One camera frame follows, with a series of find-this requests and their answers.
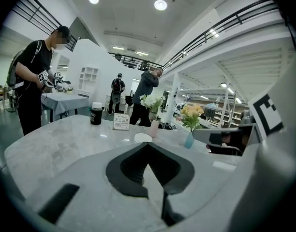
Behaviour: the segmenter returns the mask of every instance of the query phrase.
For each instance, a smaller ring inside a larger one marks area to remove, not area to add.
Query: black cap
[[[61,32],[62,33],[62,38],[65,40],[65,43],[69,43],[71,40],[70,36],[70,30],[66,26],[60,26],[58,27],[55,31]]]

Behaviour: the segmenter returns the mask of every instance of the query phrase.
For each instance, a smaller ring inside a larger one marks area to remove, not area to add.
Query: black t-shirt
[[[37,48],[37,43],[42,43],[42,47],[39,53],[35,56],[35,51]],[[48,50],[45,41],[33,41],[30,43],[21,56],[18,59],[18,62],[26,66],[31,72],[39,74],[43,71],[50,70],[50,62],[52,58],[51,49]],[[17,89],[17,93],[20,95],[22,93],[36,94],[41,95],[41,91],[37,88],[36,83],[24,81],[24,85]]]

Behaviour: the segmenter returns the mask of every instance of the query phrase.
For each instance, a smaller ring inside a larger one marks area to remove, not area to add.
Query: vase
[[[193,143],[194,143],[194,137],[193,137],[192,133],[190,132],[186,138],[186,141],[184,143],[184,147],[189,149],[190,147],[192,147]]]
[[[154,119],[151,123],[150,130],[149,130],[150,137],[156,137],[158,125],[159,125],[158,120]]]

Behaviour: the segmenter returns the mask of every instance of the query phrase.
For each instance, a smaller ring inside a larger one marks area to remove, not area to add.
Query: gray jacket
[[[153,75],[149,71],[144,72],[141,75],[140,83],[133,97],[133,103],[140,104],[139,96],[150,95],[152,93],[153,87],[157,87],[157,86],[158,86],[158,78],[153,78]]]

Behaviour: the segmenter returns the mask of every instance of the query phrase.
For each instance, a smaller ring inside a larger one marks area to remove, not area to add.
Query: white tablecloth
[[[86,107],[89,100],[79,95],[65,93],[42,94],[42,104],[54,111],[54,115],[62,114],[65,111]]]

